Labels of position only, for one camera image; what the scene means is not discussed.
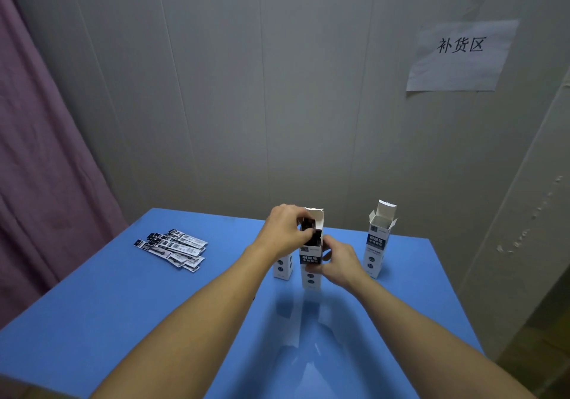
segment white cardboard box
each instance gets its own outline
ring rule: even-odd
[[[291,272],[293,271],[293,254],[289,254],[286,257],[279,258],[275,264],[273,264],[273,277],[289,280],[291,277]]]
[[[324,228],[324,209],[309,209],[314,221],[306,218],[301,222],[301,230],[310,226],[315,229],[313,237],[299,249],[299,262],[301,263],[301,280],[303,288],[310,290],[319,290],[322,276],[315,273],[307,273],[305,267],[307,264],[321,264],[323,259],[323,228]]]
[[[369,215],[370,227],[368,228],[366,249],[362,257],[362,268],[374,279],[380,273],[388,237],[390,237],[390,232],[398,220],[394,219],[395,209],[395,204],[379,200],[378,207]]]

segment white wall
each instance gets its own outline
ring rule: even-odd
[[[570,265],[569,134],[570,88],[561,87],[458,290],[493,359]]]
[[[129,220],[281,202],[465,277],[570,63],[570,0],[18,0]],[[420,24],[520,18],[495,93],[405,93]]]

